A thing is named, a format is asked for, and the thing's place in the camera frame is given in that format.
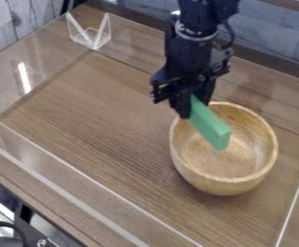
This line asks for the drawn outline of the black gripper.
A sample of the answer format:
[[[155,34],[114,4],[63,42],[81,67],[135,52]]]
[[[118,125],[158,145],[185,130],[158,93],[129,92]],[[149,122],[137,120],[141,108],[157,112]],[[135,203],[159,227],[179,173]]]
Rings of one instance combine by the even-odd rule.
[[[179,22],[171,22],[166,30],[166,62],[150,80],[151,99],[167,100],[182,119],[191,115],[191,95],[209,105],[217,78],[230,72],[234,42],[219,45],[215,38],[215,33],[187,36]]]

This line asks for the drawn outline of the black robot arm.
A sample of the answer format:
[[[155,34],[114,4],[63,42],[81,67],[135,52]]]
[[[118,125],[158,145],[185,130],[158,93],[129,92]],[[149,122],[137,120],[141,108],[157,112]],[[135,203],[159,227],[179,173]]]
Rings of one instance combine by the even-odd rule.
[[[230,72],[235,31],[230,18],[241,0],[178,0],[167,19],[166,61],[154,73],[151,99],[169,100],[182,119],[191,118],[191,97],[209,105],[217,78]]]

